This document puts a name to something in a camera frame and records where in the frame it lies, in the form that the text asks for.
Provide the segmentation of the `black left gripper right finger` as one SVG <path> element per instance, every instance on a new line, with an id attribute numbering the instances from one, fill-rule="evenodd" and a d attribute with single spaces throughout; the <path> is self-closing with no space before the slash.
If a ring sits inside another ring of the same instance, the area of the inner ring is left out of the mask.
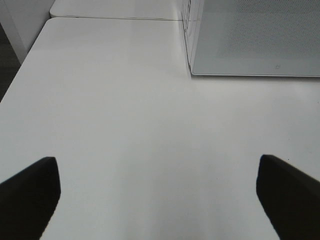
<path id="1" fill-rule="evenodd" d="M 281 240 L 320 238 L 320 182 L 274 156 L 261 156 L 256 194 Z"/>

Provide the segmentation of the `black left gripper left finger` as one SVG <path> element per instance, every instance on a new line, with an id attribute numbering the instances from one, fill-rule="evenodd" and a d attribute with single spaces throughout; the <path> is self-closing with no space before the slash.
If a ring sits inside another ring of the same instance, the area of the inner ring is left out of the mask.
<path id="1" fill-rule="evenodd" d="M 57 160 L 44 157 L 0 184 L 0 238 L 39 240 L 61 196 Z"/>

